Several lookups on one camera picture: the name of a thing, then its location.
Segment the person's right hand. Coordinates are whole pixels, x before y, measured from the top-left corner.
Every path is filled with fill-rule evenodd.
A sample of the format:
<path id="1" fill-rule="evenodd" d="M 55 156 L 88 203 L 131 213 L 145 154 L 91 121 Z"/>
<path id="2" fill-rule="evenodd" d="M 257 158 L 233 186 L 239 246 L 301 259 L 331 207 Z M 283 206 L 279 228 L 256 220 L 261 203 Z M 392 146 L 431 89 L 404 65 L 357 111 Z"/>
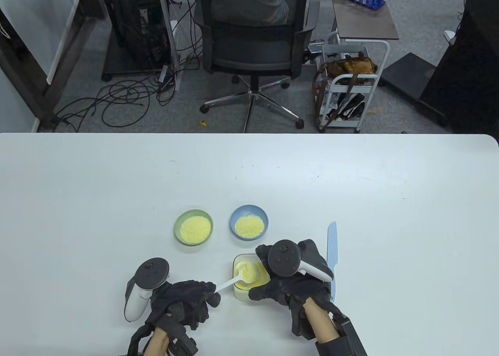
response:
<path id="1" fill-rule="evenodd" d="M 293 276 L 281 277 L 271 272 L 267 258 L 271 245 L 260 245 L 255 253 L 267 270 L 268 283 L 249 290 L 248 297 L 252 301 L 272 299 L 286 306 L 292 313 L 292 333 L 307 340 L 316 338 L 310 321 L 306 317 L 304 304 L 307 299 L 313 299 L 319 308 L 332 312 L 331 285 L 313 276 L 296 273 Z"/>

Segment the person's left hand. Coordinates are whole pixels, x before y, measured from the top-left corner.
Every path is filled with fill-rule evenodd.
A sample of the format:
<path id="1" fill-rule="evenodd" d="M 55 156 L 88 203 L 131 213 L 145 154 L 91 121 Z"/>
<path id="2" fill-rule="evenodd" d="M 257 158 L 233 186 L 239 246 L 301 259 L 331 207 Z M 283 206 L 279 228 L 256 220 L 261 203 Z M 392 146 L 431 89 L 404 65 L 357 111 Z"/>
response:
<path id="1" fill-rule="evenodd" d="M 163 318 L 170 314 L 177 323 L 195 331 L 209 318 L 208 307 L 217 308 L 220 305 L 221 296 L 215 290 L 216 285 L 212 282 L 167 282 L 153 291 L 151 313 L 145 324 L 160 326 L 167 331 Z"/>

